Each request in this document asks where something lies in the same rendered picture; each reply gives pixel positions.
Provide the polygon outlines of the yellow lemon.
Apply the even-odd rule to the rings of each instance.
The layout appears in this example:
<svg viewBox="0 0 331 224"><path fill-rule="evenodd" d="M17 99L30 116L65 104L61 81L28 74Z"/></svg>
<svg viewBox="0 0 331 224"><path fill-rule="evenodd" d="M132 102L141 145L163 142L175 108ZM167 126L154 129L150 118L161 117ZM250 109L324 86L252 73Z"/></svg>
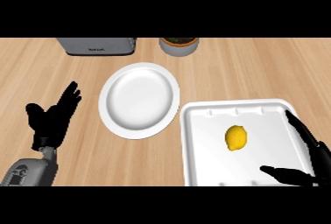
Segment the yellow lemon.
<svg viewBox="0 0 331 224"><path fill-rule="evenodd" d="M247 131L243 126L234 125L225 133L225 142L231 151L240 150L247 144Z"/></svg>

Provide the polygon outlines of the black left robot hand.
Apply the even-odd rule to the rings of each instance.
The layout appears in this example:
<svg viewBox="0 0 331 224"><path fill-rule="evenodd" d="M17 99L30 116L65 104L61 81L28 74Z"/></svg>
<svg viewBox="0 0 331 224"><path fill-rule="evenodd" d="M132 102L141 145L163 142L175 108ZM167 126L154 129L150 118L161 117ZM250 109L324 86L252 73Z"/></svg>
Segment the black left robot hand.
<svg viewBox="0 0 331 224"><path fill-rule="evenodd" d="M25 105L28 125L36 132L31 145L34 151L39 151L42 147L58 148L61 146L80 101L79 84L73 81L58 103L48 110L43 110L36 103Z"/></svg>

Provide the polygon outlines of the white oval plate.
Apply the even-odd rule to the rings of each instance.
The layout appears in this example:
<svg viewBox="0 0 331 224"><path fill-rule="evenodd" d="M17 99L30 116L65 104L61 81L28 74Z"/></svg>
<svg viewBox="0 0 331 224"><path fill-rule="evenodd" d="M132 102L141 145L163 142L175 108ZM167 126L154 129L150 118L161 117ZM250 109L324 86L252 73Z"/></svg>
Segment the white oval plate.
<svg viewBox="0 0 331 224"><path fill-rule="evenodd" d="M98 112L117 136L155 136L170 125L179 107L181 86L163 66L133 63L110 76L98 98Z"/></svg>

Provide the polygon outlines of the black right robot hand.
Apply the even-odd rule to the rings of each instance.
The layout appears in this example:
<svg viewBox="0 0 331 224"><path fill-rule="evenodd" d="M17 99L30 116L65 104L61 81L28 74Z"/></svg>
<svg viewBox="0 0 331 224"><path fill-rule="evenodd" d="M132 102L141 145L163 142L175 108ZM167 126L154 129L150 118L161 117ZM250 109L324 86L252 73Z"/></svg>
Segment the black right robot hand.
<svg viewBox="0 0 331 224"><path fill-rule="evenodd" d="M260 166L260 171L269 174L283 184L293 186L318 184L331 187L331 150L327 144L317 140L309 128L290 111L285 111L285 116L306 144L315 176L297 169L275 168L268 165Z"/></svg>

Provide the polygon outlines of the white rectangular tray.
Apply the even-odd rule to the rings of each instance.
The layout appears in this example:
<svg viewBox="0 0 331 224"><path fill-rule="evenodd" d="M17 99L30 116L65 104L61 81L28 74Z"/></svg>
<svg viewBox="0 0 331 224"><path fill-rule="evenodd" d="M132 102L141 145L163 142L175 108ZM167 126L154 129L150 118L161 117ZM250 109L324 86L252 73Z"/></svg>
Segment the white rectangular tray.
<svg viewBox="0 0 331 224"><path fill-rule="evenodd" d="M283 99L197 101L181 110L181 145L186 186L278 186L263 165L311 174L306 144Z"/></svg>

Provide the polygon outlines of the grey plant pot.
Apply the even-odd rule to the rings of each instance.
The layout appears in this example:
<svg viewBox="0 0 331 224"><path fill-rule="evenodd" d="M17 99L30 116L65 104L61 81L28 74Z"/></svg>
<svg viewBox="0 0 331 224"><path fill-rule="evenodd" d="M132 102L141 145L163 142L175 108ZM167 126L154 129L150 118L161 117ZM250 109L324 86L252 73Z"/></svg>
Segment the grey plant pot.
<svg viewBox="0 0 331 224"><path fill-rule="evenodd" d="M200 39L194 38L191 42L178 44L172 43L166 38L160 38L160 48L161 50L175 57L185 57L191 55L200 44Z"/></svg>

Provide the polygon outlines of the grey toaster appliance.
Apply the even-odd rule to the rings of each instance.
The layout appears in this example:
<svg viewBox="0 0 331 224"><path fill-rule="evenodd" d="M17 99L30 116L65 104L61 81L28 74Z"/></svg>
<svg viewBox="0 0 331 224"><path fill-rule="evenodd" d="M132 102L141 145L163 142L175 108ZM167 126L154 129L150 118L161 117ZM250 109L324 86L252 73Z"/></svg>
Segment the grey toaster appliance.
<svg viewBox="0 0 331 224"><path fill-rule="evenodd" d="M71 56L126 56L135 53L136 38L56 38Z"/></svg>

